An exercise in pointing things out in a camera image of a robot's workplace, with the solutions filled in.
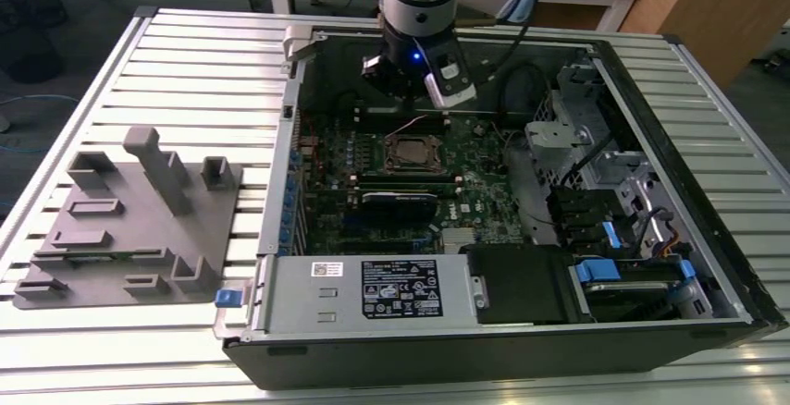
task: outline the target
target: power supply label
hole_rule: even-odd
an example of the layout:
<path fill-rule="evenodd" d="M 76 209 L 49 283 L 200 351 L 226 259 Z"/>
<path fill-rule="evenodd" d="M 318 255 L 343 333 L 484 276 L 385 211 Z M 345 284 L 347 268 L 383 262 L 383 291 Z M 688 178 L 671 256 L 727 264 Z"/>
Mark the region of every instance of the power supply label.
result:
<path fill-rule="evenodd" d="M 436 260 L 363 262 L 361 313 L 368 319 L 440 317 Z"/>

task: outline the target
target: white wire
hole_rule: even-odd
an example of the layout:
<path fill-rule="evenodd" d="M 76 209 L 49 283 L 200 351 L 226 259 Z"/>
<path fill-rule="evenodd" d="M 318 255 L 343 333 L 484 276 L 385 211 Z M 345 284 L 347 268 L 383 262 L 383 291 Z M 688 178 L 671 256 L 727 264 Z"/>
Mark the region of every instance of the white wire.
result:
<path fill-rule="evenodd" d="M 507 153 L 507 145 L 509 144 L 509 139 L 513 138 L 513 135 L 516 135 L 516 132 L 511 132 L 509 135 L 507 136 L 507 140 L 504 141 L 504 146 L 501 147 L 501 153 Z"/>
<path fill-rule="evenodd" d="M 404 130 L 405 128 L 408 128 L 411 125 L 413 125 L 416 123 L 417 120 L 420 120 L 421 118 L 425 118 L 428 115 L 423 115 L 423 116 L 417 116 L 413 117 L 411 119 L 411 121 L 408 123 L 405 123 L 403 126 L 400 126 L 397 129 L 395 129 L 392 132 L 389 132 L 384 138 L 388 139 L 391 136 L 393 136 L 397 132 L 400 132 L 401 130 Z"/>
<path fill-rule="evenodd" d="M 496 132 L 496 135 L 499 135 L 499 138 L 501 139 L 501 141 L 504 141 L 504 137 L 499 132 L 499 129 L 496 128 L 496 123 L 491 123 L 491 128 L 493 128 L 493 132 Z"/>
<path fill-rule="evenodd" d="M 2 102 L 0 102 L 0 106 L 2 104 L 18 102 L 20 100 L 32 100 L 32 99 L 36 99 L 36 98 L 52 99 L 52 100 L 68 100 L 72 103 L 78 103 L 78 100 L 74 99 L 73 97 L 69 97 L 68 95 L 49 95 L 49 94 L 42 94 L 42 95 L 22 95 L 22 96 L 18 96 L 18 97 L 8 98 Z"/>

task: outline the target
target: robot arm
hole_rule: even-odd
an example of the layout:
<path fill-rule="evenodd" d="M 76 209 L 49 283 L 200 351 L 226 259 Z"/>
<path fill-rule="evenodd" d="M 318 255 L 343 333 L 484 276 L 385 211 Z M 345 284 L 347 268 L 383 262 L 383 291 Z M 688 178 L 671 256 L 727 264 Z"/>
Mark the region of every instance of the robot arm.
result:
<path fill-rule="evenodd" d="M 528 0 L 381 0 L 384 47 L 381 54 L 365 58 L 363 68 L 365 79 L 381 92 L 405 101 L 427 93 L 436 108 L 456 106 L 476 96 L 453 32 L 457 2 L 501 19 L 511 19 L 523 10 L 523 3 L 532 3 Z"/>

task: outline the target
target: slotted aluminum surface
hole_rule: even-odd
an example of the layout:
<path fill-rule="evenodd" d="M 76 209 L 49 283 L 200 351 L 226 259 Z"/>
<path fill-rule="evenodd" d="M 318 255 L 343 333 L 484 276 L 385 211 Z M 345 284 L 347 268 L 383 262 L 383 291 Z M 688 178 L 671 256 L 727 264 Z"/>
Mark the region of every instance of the slotted aluminum surface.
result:
<path fill-rule="evenodd" d="M 132 124 L 157 126 L 162 149 L 186 162 L 224 155 L 244 164 L 224 277 L 253 274 L 285 85 L 280 41 L 285 26 L 300 22 L 372 26 L 367 19 L 172 9 L 132 22 L 66 126 L 73 135 L 61 134 L 2 228 L 9 246 L 0 261 L 0 403 L 786 403 L 787 330 L 644 374 L 266 392 L 222 355 L 210 331 L 212 304 L 36 312 L 12 307 L 14 282 L 68 193 L 64 166 L 76 151 L 129 159 L 120 141 Z M 683 49 L 649 35 L 533 33 L 595 37 L 613 45 L 764 286 L 790 310 L 787 176 Z M 244 311 L 229 310 L 225 321 L 240 325 Z"/>

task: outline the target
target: green circuit board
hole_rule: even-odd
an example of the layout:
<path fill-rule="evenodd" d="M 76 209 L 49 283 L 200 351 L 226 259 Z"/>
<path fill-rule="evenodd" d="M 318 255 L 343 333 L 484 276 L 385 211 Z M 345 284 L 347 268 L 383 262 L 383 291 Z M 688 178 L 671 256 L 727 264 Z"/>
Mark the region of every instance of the green circuit board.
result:
<path fill-rule="evenodd" d="M 501 160 L 511 132 L 497 132 L 477 117 L 447 120 L 441 135 L 360 133 L 337 121 L 304 126 L 310 255 L 443 253 L 440 231 L 460 227 L 472 228 L 479 243 L 523 242 Z M 349 224 L 361 192 L 436 194 L 436 215 L 420 227 Z"/>

